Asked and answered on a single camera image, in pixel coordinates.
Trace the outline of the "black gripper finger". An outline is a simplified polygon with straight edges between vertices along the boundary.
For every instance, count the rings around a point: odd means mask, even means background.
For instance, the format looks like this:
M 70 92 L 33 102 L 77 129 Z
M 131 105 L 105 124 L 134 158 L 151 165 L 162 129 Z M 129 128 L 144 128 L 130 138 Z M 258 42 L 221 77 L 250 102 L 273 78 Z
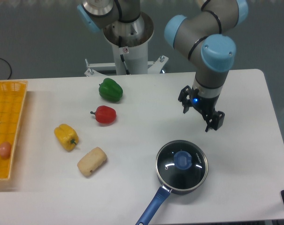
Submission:
M 192 96 L 192 89 L 190 86 L 185 86 L 179 93 L 178 101 L 183 106 L 183 113 L 187 113 L 191 107 L 193 107 L 193 103 L 190 99 Z
M 224 121 L 225 113 L 221 111 L 213 111 L 211 114 L 208 114 L 204 117 L 205 122 L 207 123 L 205 132 L 208 132 L 210 129 L 217 131 Z

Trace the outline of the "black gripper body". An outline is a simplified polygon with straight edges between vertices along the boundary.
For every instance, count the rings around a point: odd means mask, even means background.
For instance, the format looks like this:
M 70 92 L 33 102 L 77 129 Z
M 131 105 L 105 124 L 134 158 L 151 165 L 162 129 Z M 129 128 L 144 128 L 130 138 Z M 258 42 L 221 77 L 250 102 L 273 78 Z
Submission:
M 201 115 L 207 117 L 216 112 L 215 105 L 219 95 L 213 98 L 206 98 L 199 95 L 199 90 L 193 90 L 191 96 L 191 103 L 193 108 Z

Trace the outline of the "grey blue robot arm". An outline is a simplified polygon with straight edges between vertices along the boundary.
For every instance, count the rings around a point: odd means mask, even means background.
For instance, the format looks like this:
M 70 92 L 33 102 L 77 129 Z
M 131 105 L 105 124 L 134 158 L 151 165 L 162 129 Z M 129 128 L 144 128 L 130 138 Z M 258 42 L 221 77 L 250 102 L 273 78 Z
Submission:
M 236 55 L 234 41 L 224 32 L 247 18 L 248 4 L 245 0 L 203 0 L 200 9 L 195 18 L 176 15 L 170 19 L 164 38 L 196 67 L 193 85 L 184 87 L 178 97 L 184 112 L 194 108 L 207 130 L 217 130 L 225 114 L 215 104 Z M 103 31 L 113 48 L 118 75 L 149 72 L 147 44 L 154 24 L 138 0 L 84 0 L 77 10 L 91 32 Z

